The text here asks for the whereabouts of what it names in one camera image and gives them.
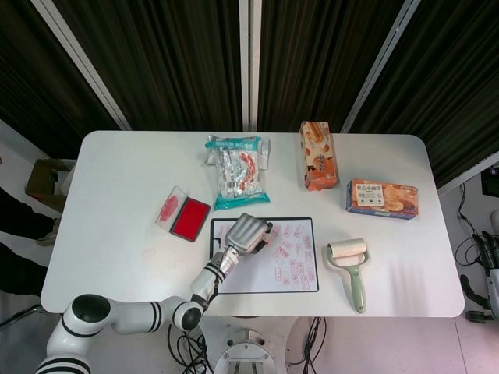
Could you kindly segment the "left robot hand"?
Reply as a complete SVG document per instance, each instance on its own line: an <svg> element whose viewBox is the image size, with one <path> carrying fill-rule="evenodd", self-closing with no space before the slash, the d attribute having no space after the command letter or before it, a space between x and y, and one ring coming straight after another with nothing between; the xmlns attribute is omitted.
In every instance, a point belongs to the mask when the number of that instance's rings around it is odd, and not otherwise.
<svg viewBox="0 0 499 374"><path fill-rule="evenodd" d="M270 241L273 224L243 213L225 235L225 245L240 256L256 254Z"/></svg>

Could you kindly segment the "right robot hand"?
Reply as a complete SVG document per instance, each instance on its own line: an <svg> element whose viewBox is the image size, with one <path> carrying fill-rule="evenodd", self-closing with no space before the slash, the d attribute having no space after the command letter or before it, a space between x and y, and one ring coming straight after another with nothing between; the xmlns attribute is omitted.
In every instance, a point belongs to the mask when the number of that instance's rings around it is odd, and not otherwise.
<svg viewBox="0 0 499 374"><path fill-rule="evenodd" d="M483 312L468 311L466 318L475 322L486 320L498 320L498 237L482 231L481 235L472 235L472 239L478 246L477 263L484 269L487 282L487 296L478 295L469 283L466 275L459 278L465 296L479 305L482 309L490 311L490 315Z"/></svg>

